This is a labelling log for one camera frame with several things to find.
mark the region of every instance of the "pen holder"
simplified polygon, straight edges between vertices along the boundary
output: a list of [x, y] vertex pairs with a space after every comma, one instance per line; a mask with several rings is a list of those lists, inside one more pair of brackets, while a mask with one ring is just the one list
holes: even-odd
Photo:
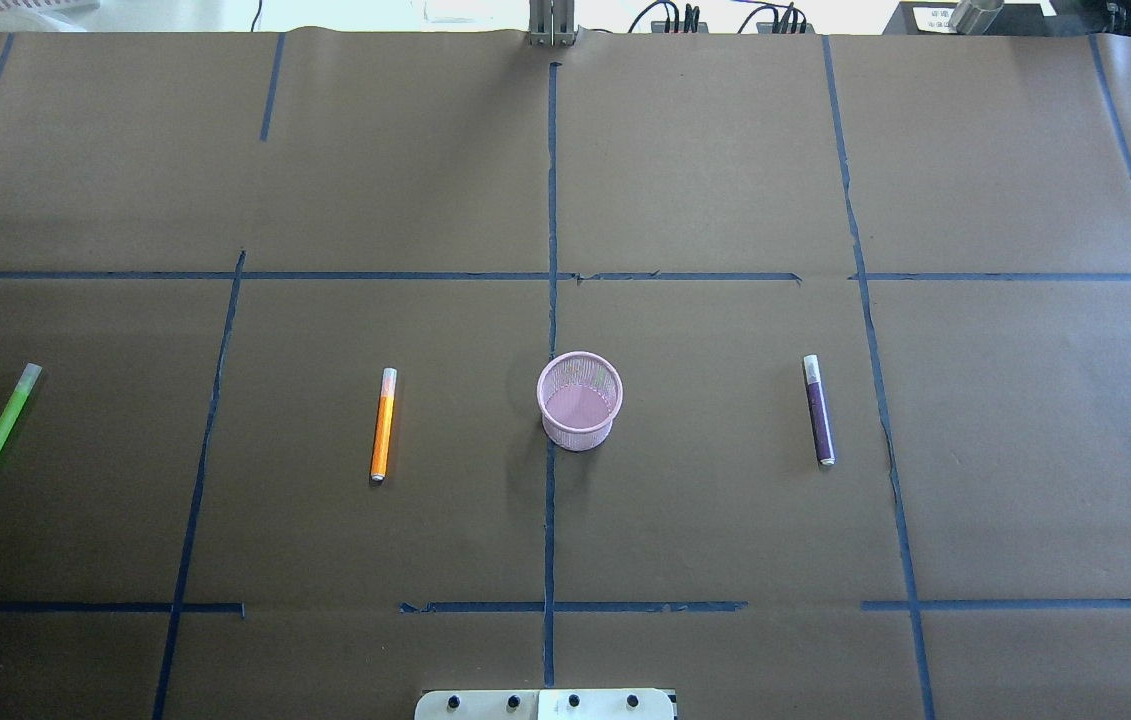
[[567, 352], [538, 374], [538, 410], [547, 437], [566, 450], [601, 445], [623, 407], [623, 379], [605, 357]]

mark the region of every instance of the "metal cylinder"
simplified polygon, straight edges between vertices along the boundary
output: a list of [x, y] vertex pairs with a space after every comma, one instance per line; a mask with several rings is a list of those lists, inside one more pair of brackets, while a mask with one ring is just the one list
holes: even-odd
[[961, 35], [982, 35], [1000, 15], [1005, 0], [961, 0], [952, 10], [952, 29]]

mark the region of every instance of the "silver metal bracket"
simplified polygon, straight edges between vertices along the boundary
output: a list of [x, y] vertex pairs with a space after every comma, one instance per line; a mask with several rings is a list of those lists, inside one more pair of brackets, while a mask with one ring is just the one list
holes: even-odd
[[529, 44], [569, 47], [578, 40], [575, 0], [529, 0]]
[[676, 720], [674, 697], [656, 688], [432, 691], [414, 720]]

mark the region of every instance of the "purple marker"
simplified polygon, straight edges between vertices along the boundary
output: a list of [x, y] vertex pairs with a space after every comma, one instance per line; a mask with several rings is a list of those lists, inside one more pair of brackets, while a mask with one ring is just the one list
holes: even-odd
[[819, 465], [836, 465], [836, 451], [831, 446], [831, 419], [827, 416], [827, 397], [822, 393], [822, 373], [818, 372], [818, 356], [804, 356], [806, 366], [806, 398], [809, 398], [809, 420], [813, 423], [813, 448]]

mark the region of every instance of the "green marker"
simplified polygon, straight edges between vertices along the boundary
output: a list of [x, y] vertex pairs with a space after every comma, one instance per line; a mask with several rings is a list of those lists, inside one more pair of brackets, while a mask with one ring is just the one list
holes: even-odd
[[26, 368], [21, 370], [21, 378], [18, 378], [17, 387], [12, 389], [12, 394], [9, 396], [9, 402], [6, 405], [5, 413], [1, 413], [0, 454], [5, 446], [5, 441], [9, 439], [9, 430], [12, 430], [12, 425], [18, 420], [18, 414], [21, 413], [21, 407], [27, 404], [27, 397], [31, 396], [31, 389], [36, 384], [36, 378], [40, 378], [40, 365], [27, 363]]

